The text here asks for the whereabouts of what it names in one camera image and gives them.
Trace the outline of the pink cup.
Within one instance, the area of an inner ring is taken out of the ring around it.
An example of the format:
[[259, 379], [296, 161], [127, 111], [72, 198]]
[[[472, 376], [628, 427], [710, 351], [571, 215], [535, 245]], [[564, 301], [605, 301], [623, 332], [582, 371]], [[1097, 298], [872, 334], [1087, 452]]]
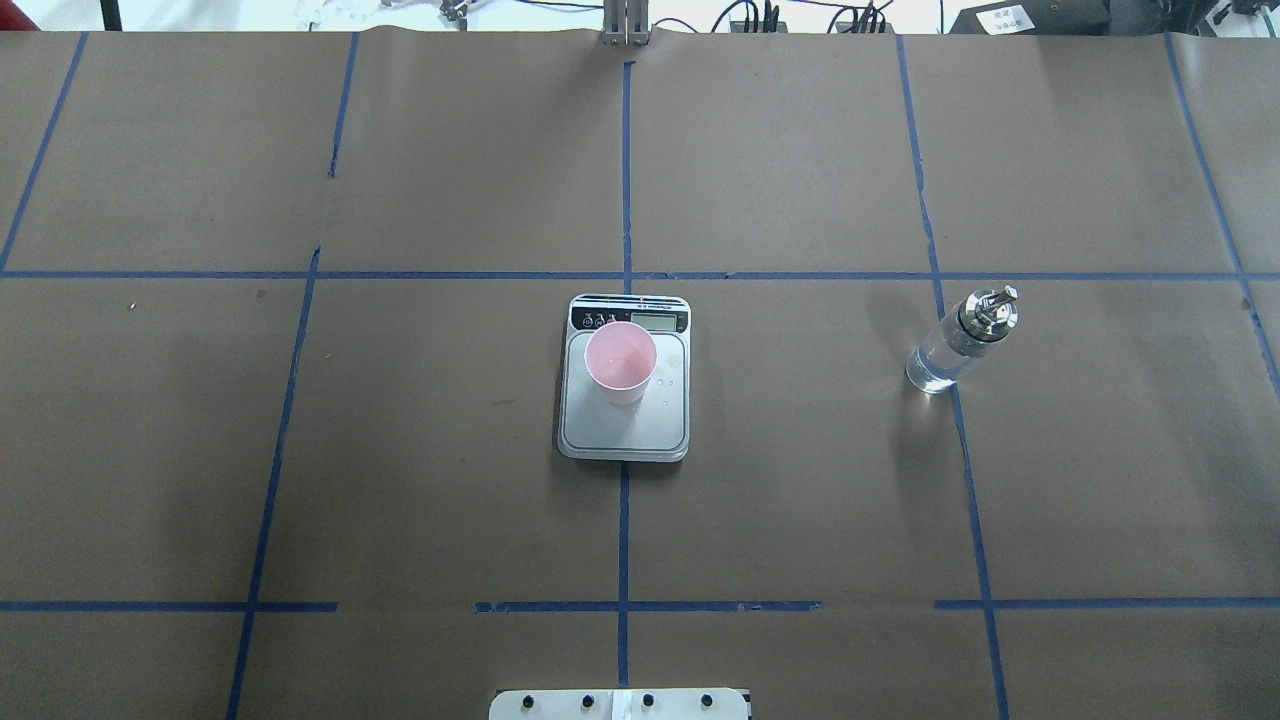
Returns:
[[650, 331], [631, 322], [609, 322], [591, 333], [584, 350], [595, 387], [614, 405], [632, 405], [644, 396], [658, 361]]

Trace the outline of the glass sauce bottle steel cap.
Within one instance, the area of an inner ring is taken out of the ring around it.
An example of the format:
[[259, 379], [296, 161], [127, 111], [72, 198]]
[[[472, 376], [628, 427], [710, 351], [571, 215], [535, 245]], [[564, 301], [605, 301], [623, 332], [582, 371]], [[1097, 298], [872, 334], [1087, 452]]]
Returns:
[[1010, 284], [969, 293], [908, 356], [906, 378], [927, 395], [954, 387], [1012, 333], [1020, 319], [1019, 299]]

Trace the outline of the digital kitchen scale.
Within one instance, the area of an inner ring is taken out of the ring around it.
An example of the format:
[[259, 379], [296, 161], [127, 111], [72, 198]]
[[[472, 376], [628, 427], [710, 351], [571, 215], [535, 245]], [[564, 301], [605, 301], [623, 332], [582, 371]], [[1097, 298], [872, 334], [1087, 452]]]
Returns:
[[[598, 328], [631, 322], [652, 332], [658, 361], [639, 402], [611, 404], [585, 368]], [[581, 293], [570, 301], [561, 380], [559, 451], [581, 460], [678, 462], [691, 441], [691, 307], [660, 295]]]

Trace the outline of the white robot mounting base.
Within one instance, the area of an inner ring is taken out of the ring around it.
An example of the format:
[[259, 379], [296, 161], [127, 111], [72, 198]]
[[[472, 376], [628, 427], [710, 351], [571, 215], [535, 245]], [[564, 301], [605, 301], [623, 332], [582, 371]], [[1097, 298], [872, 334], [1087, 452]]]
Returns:
[[489, 719], [751, 719], [750, 693], [730, 687], [502, 691]]

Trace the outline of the aluminium frame post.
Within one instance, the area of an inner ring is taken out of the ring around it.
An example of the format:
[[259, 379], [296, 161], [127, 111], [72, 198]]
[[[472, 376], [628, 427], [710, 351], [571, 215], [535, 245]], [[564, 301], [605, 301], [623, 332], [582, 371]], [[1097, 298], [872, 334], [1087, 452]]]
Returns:
[[650, 42], [652, 23], [648, 0], [603, 0], [602, 42], [605, 46], [645, 46]]

